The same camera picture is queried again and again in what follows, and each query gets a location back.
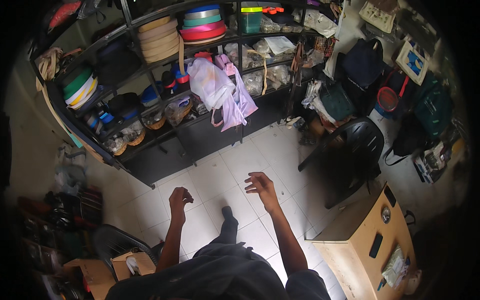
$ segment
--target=dark shirt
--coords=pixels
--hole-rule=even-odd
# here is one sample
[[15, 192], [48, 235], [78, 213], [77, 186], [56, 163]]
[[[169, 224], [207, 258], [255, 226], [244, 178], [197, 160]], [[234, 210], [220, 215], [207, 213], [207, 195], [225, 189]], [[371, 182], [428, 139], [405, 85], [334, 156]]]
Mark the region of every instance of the dark shirt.
[[181, 264], [118, 282], [106, 300], [330, 300], [317, 272], [298, 271], [284, 288], [270, 264], [243, 245], [208, 244]]

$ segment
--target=foot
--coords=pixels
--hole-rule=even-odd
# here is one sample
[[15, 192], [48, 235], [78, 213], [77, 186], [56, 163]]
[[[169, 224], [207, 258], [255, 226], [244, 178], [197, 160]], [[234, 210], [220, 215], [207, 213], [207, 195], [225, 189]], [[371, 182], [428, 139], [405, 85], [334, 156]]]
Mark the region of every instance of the foot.
[[237, 223], [237, 225], [238, 225], [238, 221], [233, 216], [232, 208], [230, 206], [222, 207], [222, 215], [223, 215], [223, 218], [225, 218], [225, 221], [234, 222], [234, 223]]

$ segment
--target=red bag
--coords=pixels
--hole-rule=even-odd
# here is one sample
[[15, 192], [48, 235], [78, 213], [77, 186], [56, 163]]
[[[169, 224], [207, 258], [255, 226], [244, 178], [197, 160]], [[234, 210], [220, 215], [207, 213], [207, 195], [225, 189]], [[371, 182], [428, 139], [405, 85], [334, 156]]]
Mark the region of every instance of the red bag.
[[69, 15], [74, 14], [82, 5], [81, 1], [74, 3], [67, 3], [60, 6], [60, 8], [55, 12], [50, 23], [48, 24], [48, 31], [62, 24]]

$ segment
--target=black office chair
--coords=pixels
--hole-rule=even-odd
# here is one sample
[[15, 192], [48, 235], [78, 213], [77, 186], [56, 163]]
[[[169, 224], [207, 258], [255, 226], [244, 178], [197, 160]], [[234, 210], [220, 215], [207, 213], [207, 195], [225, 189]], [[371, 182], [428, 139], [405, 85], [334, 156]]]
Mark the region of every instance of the black office chair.
[[[328, 147], [338, 136], [345, 143], [340, 148]], [[325, 208], [330, 209], [380, 174], [378, 160], [383, 147], [384, 136], [372, 120], [367, 117], [354, 119], [320, 141], [298, 170], [301, 172], [308, 164], [316, 163], [328, 189]]]
[[117, 277], [113, 270], [112, 258], [131, 251], [133, 248], [138, 248], [139, 251], [147, 253], [152, 262], [157, 265], [163, 245], [162, 242], [154, 248], [150, 248], [144, 241], [109, 224], [100, 225], [93, 235], [95, 251], [113, 274], [115, 280]]

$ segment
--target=cabinet door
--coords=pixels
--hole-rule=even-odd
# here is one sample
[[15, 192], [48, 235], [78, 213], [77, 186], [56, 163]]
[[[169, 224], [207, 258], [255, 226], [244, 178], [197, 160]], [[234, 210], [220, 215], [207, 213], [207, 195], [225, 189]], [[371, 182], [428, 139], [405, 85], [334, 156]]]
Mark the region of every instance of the cabinet door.
[[288, 93], [279, 90], [255, 100], [258, 109], [246, 117], [247, 125], [243, 127], [243, 136], [247, 136], [282, 118], [282, 107]]
[[[182, 145], [194, 160], [199, 160], [241, 139], [241, 125], [220, 132], [223, 125], [214, 127], [209, 116], [210, 113], [208, 116], [201, 116], [197, 122], [178, 129]], [[221, 117], [220, 110], [217, 110], [216, 122], [219, 122]]]
[[161, 146], [167, 150], [167, 154], [154, 144], [127, 160], [123, 165], [145, 184], [155, 183], [192, 165], [192, 159], [187, 155], [177, 137], [162, 142]]

